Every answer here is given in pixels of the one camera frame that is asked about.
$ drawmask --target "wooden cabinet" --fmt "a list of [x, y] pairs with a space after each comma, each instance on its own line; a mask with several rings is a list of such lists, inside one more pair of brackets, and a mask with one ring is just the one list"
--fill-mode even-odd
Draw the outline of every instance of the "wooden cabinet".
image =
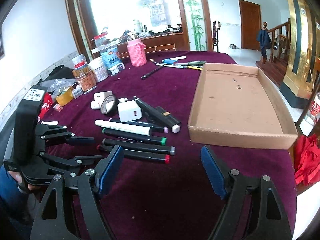
[[[185, 43], [183, 33], [173, 33], [162, 36], [147, 37], [141, 39], [141, 41], [147, 46], [145, 52], [154, 51], [179, 51], [189, 50], [189, 45]], [[121, 58], [129, 57], [127, 42], [118, 45], [118, 50]]]

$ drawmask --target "green marker cap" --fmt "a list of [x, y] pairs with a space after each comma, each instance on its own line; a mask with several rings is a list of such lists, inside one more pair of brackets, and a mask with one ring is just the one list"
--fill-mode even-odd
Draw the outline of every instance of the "green marker cap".
[[167, 138], [166, 138], [166, 137], [162, 137], [162, 139], [161, 139], [161, 145], [165, 145], [166, 141], [167, 141]]

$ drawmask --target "roll of tape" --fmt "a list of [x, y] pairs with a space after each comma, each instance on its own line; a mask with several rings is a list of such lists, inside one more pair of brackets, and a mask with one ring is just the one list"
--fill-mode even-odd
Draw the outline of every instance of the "roll of tape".
[[63, 91], [61, 91], [59, 95], [56, 97], [58, 104], [61, 106], [65, 106], [67, 103], [69, 103], [73, 99], [72, 91], [72, 86], [65, 88]]
[[118, 111], [118, 103], [119, 100], [116, 98], [115, 95], [107, 96], [101, 104], [101, 113], [107, 116], [114, 116]]

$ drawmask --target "cardboard box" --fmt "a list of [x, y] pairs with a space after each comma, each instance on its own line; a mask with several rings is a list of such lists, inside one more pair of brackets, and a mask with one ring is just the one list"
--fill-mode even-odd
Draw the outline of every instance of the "cardboard box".
[[257, 67], [204, 65], [188, 121], [192, 142], [289, 149], [297, 130], [279, 92]]

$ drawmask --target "purple tablecloth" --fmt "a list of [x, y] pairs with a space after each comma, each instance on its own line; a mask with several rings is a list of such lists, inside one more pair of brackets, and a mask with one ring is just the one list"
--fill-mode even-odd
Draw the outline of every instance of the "purple tablecloth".
[[[187, 56], [187, 62], [206, 60], [210, 63], [236, 62], [227, 54], [217, 52], [157, 52], [148, 58]], [[140, 97], [153, 107], [161, 106], [182, 121], [181, 131], [167, 135], [167, 145], [176, 147], [170, 164], [148, 163], [125, 159], [111, 192], [103, 197], [104, 214], [118, 240], [141, 239], [207, 239], [224, 205], [215, 195], [200, 161], [203, 145], [191, 143], [188, 117], [200, 72], [193, 69], [163, 68], [149, 78], [140, 77], [155, 68], [148, 61], [142, 67], [132, 67], [124, 61], [126, 69], [114, 77], [98, 83], [98, 88], [81, 95], [63, 107], [61, 112], [50, 109], [44, 121], [59, 121], [78, 136], [96, 139], [88, 147], [56, 146], [51, 153], [72, 158], [76, 155], [96, 155], [96, 145], [103, 138], [96, 119], [108, 120], [100, 111], [92, 110], [93, 93], [112, 90], [118, 97]], [[296, 191], [290, 156], [285, 150], [260, 150], [212, 146], [218, 157], [231, 169], [244, 175], [269, 175], [277, 187], [293, 231], [296, 217]], [[88, 239], [85, 224], [75, 197], [78, 223], [84, 239]]]

